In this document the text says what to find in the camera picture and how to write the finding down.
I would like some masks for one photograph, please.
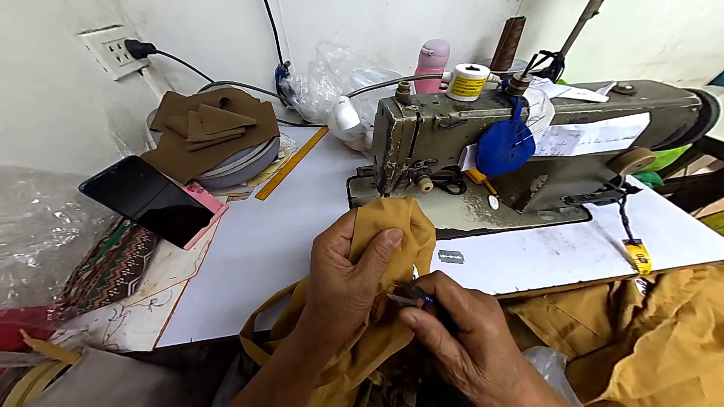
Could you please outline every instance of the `yellow sticker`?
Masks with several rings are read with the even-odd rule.
[[[456,76],[450,85],[450,92],[456,96],[478,96],[483,90],[487,77],[479,79],[472,77]]]
[[[624,240],[623,245],[631,256],[633,265],[636,266],[639,274],[649,274],[651,272],[651,256],[646,251],[641,239]]]

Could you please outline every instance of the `clear plastic bag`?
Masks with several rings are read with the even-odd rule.
[[[526,349],[523,356],[528,359],[528,362],[543,376],[546,382],[568,401],[568,404],[572,407],[583,407],[568,383],[568,379],[565,378],[565,355],[546,346],[534,346]]]
[[[77,191],[85,178],[0,166],[0,322],[50,327],[40,317],[13,319],[53,303],[108,227],[113,213]]]
[[[306,120],[326,125],[338,96],[355,89],[402,77],[394,70],[385,69],[384,62],[377,61],[355,49],[323,41],[317,44],[316,60],[309,63],[306,75],[292,74],[280,85],[290,96],[290,101]],[[347,132],[330,128],[332,134],[349,142],[360,140],[374,123],[377,102],[395,95],[396,85],[369,91],[351,99],[362,119],[359,128]]]

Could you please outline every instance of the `patterned fabric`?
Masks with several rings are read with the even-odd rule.
[[[130,220],[116,219],[73,270],[52,319],[69,319],[133,294],[158,237]]]

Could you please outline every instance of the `hand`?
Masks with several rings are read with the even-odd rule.
[[[403,238],[402,230],[382,230],[352,264],[347,257],[356,216],[355,209],[347,212],[314,239],[307,301],[297,325],[315,337],[324,332],[334,351],[369,314],[382,273]]]
[[[403,309],[400,319],[438,359],[443,378],[476,406],[568,405],[518,350],[495,298],[466,290],[440,271],[416,284],[450,312],[457,337],[418,308]]]

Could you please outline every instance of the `wall socket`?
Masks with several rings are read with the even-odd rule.
[[[137,60],[130,55],[123,42],[138,35],[123,25],[87,30],[78,35],[93,58],[114,80],[147,67],[150,63],[147,59]]]

